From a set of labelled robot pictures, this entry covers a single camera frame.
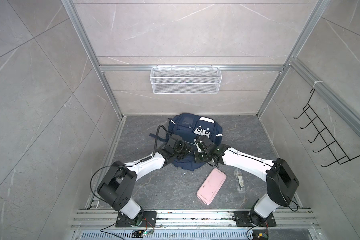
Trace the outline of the navy blue student backpack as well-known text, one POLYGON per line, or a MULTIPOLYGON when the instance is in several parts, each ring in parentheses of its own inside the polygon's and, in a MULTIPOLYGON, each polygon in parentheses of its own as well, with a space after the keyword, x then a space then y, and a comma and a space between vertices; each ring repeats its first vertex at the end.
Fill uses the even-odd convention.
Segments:
POLYGON ((192 147, 192 152, 181 160, 174 160, 175 167, 183 170, 194 171, 206 163, 196 163, 194 153, 197 152, 195 139, 199 136, 207 136, 213 143, 220 145, 223 138, 223 128, 214 119, 183 113, 169 118, 168 127, 158 126, 156 134, 150 134, 158 141, 158 147, 167 143, 172 135, 178 135, 192 147))

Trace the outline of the pink pencil case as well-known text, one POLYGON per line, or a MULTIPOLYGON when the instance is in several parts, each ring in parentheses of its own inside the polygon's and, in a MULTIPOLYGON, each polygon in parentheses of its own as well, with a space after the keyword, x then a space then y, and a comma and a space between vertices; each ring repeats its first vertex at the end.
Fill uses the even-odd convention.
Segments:
POLYGON ((197 191, 197 197, 204 204, 210 205, 222 185, 227 179, 227 175, 219 169, 213 169, 197 191))

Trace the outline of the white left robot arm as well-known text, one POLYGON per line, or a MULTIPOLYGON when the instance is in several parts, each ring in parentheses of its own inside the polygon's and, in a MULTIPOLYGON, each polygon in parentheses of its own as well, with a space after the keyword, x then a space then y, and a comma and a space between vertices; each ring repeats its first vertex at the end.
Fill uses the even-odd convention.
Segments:
POLYGON ((171 136, 168 142, 160 147, 158 141, 155 141, 154 150, 147 157, 131 163, 122 164, 117 161, 110 165, 96 192, 104 202, 137 226, 144 214, 142 207, 132 198, 137 180, 162 169, 176 159, 183 159, 191 152, 192 147, 178 135, 171 136))

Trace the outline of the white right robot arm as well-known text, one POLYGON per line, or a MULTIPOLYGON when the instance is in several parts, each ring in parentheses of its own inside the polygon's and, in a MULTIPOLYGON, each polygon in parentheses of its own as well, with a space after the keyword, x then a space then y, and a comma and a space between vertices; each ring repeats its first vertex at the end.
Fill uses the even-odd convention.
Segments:
POLYGON ((283 159, 265 160, 240 152, 225 144, 219 146, 206 137, 195 139, 198 153, 196 160, 232 166, 248 172, 267 184, 267 193, 252 206, 249 218, 253 224, 266 221, 279 207, 290 207, 299 186, 296 175, 283 159))

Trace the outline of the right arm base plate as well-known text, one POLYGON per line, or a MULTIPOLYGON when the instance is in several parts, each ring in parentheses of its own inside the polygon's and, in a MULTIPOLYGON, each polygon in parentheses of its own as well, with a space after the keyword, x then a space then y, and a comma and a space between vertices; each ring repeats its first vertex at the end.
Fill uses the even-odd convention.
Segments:
POLYGON ((262 218, 259 217, 255 212, 234 211, 232 220, 236 223, 237 227, 276 227, 273 214, 270 214, 267 218, 262 218))

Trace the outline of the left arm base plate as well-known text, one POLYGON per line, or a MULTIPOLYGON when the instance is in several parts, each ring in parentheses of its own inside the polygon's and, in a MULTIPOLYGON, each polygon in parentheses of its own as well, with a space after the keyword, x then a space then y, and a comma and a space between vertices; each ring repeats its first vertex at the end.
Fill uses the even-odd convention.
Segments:
POLYGON ((130 219, 127 215, 120 212, 116 221, 116 228, 126 228, 126 227, 155 227, 157 220, 156 211, 140 211, 138 215, 130 219))

